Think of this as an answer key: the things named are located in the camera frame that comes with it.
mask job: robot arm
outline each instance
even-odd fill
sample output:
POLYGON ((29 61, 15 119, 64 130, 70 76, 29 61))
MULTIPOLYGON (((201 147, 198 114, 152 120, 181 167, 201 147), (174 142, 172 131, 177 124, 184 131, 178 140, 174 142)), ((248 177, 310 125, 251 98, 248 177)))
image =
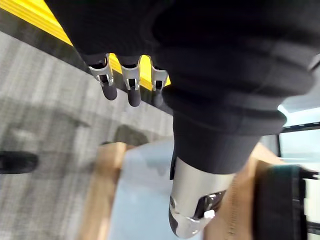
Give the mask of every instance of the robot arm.
POLYGON ((108 53, 118 56, 132 106, 142 54, 169 74, 162 95, 173 109, 169 221, 178 237, 214 217, 260 137, 281 131, 278 105, 314 84, 319 1, 46 2, 108 99, 117 96, 108 53))

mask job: yellow stripe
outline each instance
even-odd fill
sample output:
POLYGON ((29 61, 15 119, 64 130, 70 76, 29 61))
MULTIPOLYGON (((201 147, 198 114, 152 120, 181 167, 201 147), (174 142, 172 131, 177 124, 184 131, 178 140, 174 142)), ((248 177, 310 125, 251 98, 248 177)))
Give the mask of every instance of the yellow stripe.
MULTIPOLYGON (((0 0, 0 8, 72 45, 65 31, 43 0, 0 0)), ((116 55, 110 54, 109 60, 112 69, 121 73, 121 67, 116 55)), ((151 63, 150 59, 145 55, 142 56, 140 61, 140 84, 146 89, 152 89, 151 63)))

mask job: silver metal cylinder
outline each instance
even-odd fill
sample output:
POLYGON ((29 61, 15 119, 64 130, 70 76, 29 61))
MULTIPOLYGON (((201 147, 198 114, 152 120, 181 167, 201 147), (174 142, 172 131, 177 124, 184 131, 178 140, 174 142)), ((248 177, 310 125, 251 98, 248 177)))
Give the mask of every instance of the silver metal cylinder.
POLYGON ((235 173, 204 172, 177 158, 169 205, 172 231, 180 238, 190 238, 200 232, 215 216, 210 205, 200 206, 203 207, 203 215, 196 216, 200 199, 205 196, 212 199, 222 198, 223 194, 220 193, 229 187, 234 176, 235 173))

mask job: white surface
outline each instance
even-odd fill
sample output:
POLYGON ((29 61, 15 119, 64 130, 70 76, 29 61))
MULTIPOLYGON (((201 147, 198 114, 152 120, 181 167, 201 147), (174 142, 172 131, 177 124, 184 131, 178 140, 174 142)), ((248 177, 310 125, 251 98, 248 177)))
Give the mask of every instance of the white surface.
MULTIPOLYGON (((108 240, 176 240, 168 210, 173 139, 128 151, 117 185, 108 240)), ((202 233, 190 238, 201 240, 202 233)))

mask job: black fabric sleeve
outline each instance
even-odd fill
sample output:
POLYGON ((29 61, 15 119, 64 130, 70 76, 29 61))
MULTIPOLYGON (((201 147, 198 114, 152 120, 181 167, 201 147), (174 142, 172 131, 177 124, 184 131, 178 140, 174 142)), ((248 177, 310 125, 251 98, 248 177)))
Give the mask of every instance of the black fabric sleeve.
POLYGON ((168 71, 176 155, 206 172, 239 171, 280 132, 278 105, 314 84, 317 0, 46 2, 85 61, 147 54, 168 71))

